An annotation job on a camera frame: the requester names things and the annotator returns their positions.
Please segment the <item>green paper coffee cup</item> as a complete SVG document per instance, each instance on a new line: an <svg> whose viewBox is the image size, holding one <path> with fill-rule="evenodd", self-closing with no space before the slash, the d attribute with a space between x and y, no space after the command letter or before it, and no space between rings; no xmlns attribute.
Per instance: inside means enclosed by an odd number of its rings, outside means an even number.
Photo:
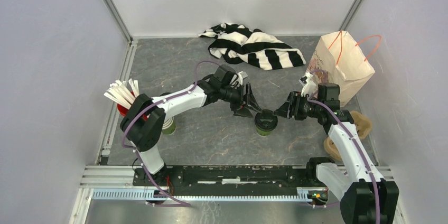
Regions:
<svg viewBox="0 0 448 224"><path fill-rule="evenodd" d="M255 125L257 134L263 137L270 135L276 127L277 127L276 125L268 127Z"/></svg>

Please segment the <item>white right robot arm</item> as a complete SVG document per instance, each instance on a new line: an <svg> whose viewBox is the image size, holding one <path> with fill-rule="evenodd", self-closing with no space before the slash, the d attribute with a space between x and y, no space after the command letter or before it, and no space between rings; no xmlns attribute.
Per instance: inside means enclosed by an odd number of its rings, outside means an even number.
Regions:
<svg viewBox="0 0 448 224"><path fill-rule="evenodd" d="M335 83L319 84L315 96L292 91L274 114L294 120L316 118L337 147L347 174L328 162L308 168L305 179L312 186L324 183L330 189L345 223L393 223L399 188L369 158L350 112L340 107L339 95Z"/></svg>

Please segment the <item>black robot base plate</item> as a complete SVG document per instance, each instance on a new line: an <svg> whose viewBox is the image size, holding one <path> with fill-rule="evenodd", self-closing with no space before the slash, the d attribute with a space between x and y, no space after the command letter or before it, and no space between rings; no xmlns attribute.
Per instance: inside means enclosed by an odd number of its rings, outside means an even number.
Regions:
<svg viewBox="0 0 448 224"><path fill-rule="evenodd" d="M150 179L142 167L133 168L134 186L157 184L165 192L180 196L295 196L308 190L308 198L324 198L326 185L307 166L231 165L167 166Z"/></svg>

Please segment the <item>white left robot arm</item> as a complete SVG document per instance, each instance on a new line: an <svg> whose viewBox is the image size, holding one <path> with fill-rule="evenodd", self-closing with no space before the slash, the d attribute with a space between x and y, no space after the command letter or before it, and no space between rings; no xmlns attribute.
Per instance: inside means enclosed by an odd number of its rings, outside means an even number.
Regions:
<svg viewBox="0 0 448 224"><path fill-rule="evenodd" d="M229 103L235 116L252 118L253 112L261 112L247 78L245 72L237 73L232 67L222 64L215 73L202 79L196 78L192 85L183 90L156 97L146 94L136 96L120 128L152 185L161 185L166 179L165 163L157 143L169 119L219 100Z"/></svg>

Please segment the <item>black plastic cup lid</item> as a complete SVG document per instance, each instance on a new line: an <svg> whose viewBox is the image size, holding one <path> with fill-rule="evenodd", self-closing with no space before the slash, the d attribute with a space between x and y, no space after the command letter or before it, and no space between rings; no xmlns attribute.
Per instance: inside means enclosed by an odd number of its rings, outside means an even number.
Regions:
<svg viewBox="0 0 448 224"><path fill-rule="evenodd" d="M254 117L255 125L259 126L277 126L278 118L273 114L272 110L263 109L260 113L257 113Z"/></svg>

